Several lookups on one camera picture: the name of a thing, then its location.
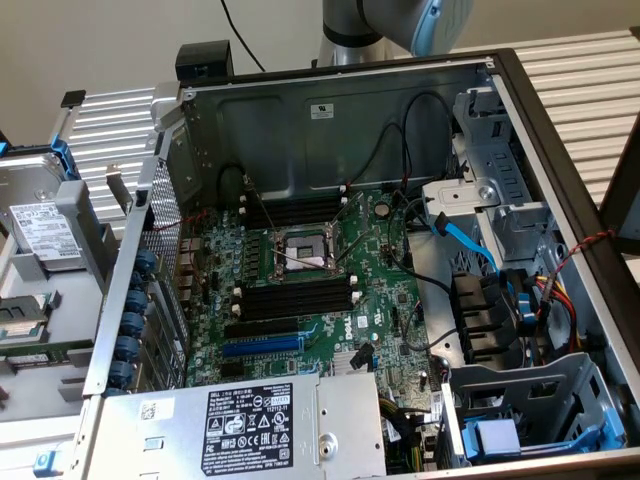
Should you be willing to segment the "small blue table latch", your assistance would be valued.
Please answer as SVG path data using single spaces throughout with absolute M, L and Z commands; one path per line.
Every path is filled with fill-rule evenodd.
M 57 475 L 55 469 L 56 454 L 55 450 L 47 450 L 37 454 L 32 466 L 32 472 L 36 478 L 41 479 Z

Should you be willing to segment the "silver expansion card bracket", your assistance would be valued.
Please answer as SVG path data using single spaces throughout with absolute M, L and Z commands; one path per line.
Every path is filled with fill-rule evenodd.
M 124 216 L 127 217 L 133 205 L 133 197 L 122 179 L 120 168 L 116 164 L 108 165 L 105 177 L 109 190 Z

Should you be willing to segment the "open grey PC case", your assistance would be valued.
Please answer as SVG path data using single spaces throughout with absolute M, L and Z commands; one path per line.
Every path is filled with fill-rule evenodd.
M 512 147 L 532 198 L 553 222 L 540 269 L 500 268 L 491 252 L 451 223 L 426 213 L 423 188 L 455 179 L 460 127 L 456 96 L 489 88 L 511 119 Z M 178 257 L 185 230 L 202 213 L 255 200 L 247 174 L 267 199 L 345 196 L 384 190 L 415 197 L 422 226 L 405 227 L 420 281 L 424 325 L 442 385 L 464 361 L 450 303 L 453 274 L 496 274 L 514 310 L 522 366 L 585 353 L 598 366 L 626 434 L 623 449 L 465 468 L 433 468 L 365 480 L 640 480 L 640 284 L 600 219 L 604 199 L 589 193 L 516 55 L 453 55 L 371 66 L 318 68 L 228 80 L 189 80 L 158 89 L 152 110 L 159 139 L 126 223 L 90 366 L 74 475 L 89 466 L 107 399 L 180 390 L 192 353 L 180 300 Z M 134 270 L 139 249 L 156 272 Z M 148 295 L 134 376 L 108 385 L 127 291 Z

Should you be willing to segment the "blue disk caddy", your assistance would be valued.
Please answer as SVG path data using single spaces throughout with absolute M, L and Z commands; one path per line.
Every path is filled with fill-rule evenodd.
M 80 179 L 71 149 L 59 136 L 42 145 L 0 142 L 0 184 L 20 174 L 50 175 L 60 181 Z

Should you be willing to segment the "metal CPU socket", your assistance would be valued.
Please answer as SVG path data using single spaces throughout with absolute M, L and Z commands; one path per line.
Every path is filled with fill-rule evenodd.
M 342 228 L 338 222 L 305 224 L 274 230 L 268 242 L 267 279 L 286 283 L 327 279 L 345 273 L 339 264 Z

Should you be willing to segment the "blue disk bay latch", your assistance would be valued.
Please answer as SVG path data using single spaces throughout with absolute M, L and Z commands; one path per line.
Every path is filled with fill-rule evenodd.
M 461 432 L 465 458 L 476 465 L 624 448 L 626 433 L 617 411 L 611 407 L 603 414 L 602 422 L 580 427 L 568 440 L 531 446 L 520 443 L 513 419 L 467 422 Z

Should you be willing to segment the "black fan shroud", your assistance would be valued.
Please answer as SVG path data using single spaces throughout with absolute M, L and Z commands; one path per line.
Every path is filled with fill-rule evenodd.
M 523 347 L 514 310 L 505 302 L 496 274 L 453 274 L 451 308 L 464 361 L 496 371 L 522 366 Z

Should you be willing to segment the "black box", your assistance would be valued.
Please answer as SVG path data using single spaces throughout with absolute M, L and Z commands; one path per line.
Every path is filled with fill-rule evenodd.
M 229 40 L 183 44 L 175 59 L 179 81 L 228 78 L 234 75 Z

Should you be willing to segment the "grey disk bay cage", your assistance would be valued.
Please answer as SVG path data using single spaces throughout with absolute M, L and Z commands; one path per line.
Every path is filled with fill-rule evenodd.
M 505 463 L 473 465 L 465 458 L 461 432 L 467 422 L 513 419 L 520 443 L 531 446 L 568 440 L 580 427 L 602 422 L 605 409 L 617 411 L 598 366 L 585 353 L 511 370 L 454 368 L 442 394 L 436 448 L 441 468 Z

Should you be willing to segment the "thin metal locking lever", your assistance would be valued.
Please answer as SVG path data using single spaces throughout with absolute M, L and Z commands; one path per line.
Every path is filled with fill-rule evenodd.
M 379 244 L 379 240 L 376 235 L 370 231 L 364 231 L 359 234 L 356 239 L 351 242 L 337 257 L 337 263 L 344 262 L 350 255 L 355 253 L 362 245 L 367 249 L 367 244 L 374 242 L 375 245 Z
M 243 176 L 243 181 L 244 181 L 244 185 L 246 187 L 246 189 L 251 192 L 253 194 L 253 197 L 255 198 L 255 200 L 257 201 L 257 203 L 259 204 L 261 210 L 263 211 L 265 218 L 267 219 L 269 226 L 271 228 L 271 232 L 273 234 L 274 240 L 277 240 L 278 237 L 278 230 L 266 208 L 266 205 L 262 199 L 261 194 L 258 192 L 258 190 L 255 187 L 255 184 L 253 182 L 253 180 L 247 175 L 245 174 Z

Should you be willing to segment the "small silver heatsink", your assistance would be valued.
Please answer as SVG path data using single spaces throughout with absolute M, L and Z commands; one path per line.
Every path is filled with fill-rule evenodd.
M 358 375 L 373 371 L 373 355 L 361 355 L 359 351 L 344 351 L 334 354 L 331 376 Z

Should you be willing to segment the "silver power supply unit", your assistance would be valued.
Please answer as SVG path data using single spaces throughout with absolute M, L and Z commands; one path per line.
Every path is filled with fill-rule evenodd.
M 106 400 L 89 480 L 365 480 L 386 474 L 370 373 Z

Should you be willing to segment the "grey optical drive bay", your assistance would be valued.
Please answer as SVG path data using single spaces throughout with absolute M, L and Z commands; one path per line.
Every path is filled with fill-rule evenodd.
M 423 188 L 429 219 L 446 215 L 500 268 L 540 269 L 552 215 L 526 185 L 512 149 L 518 137 L 501 97 L 489 88 L 469 89 L 456 96 L 453 117 L 460 127 L 453 150 L 462 172 Z

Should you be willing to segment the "blue expansion slot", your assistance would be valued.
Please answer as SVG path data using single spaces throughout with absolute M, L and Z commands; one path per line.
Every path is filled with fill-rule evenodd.
M 240 357 L 301 351 L 303 349 L 304 338 L 292 335 L 227 343 L 222 347 L 222 354 L 224 357 Z

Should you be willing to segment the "green Dell motherboard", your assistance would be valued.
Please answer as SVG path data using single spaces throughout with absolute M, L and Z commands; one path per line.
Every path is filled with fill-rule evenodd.
M 236 210 L 198 215 L 185 230 L 179 247 L 177 282 L 189 322 L 192 353 L 187 364 L 190 387 L 266 380 L 277 377 L 330 375 L 334 354 L 359 351 L 373 355 L 373 371 L 384 442 L 386 475 L 420 473 L 435 465 L 439 403 L 438 369 L 424 325 L 420 281 L 412 271 L 405 227 L 422 226 L 418 200 L 384 190 L 366 191 L 369 229 L 379 244 L 362 245 L 344 262 L 353 288 L 350 311 L 296 318 L 301 351 L 224 357 L 227 343 L 271 337 L 225 339 L 224 327 L 242 321 L 231 307 L 242 299 L 242 286 L 279 284 L 267 279 L 271 228 L 250 230 L 244 217 L 263 213 L 256 200 L 242 196 Z M 387 219 L 374 215 L 374 205 L 391 207 Z M 221 379 L 219 366 L 242 361 L 245 375 Z

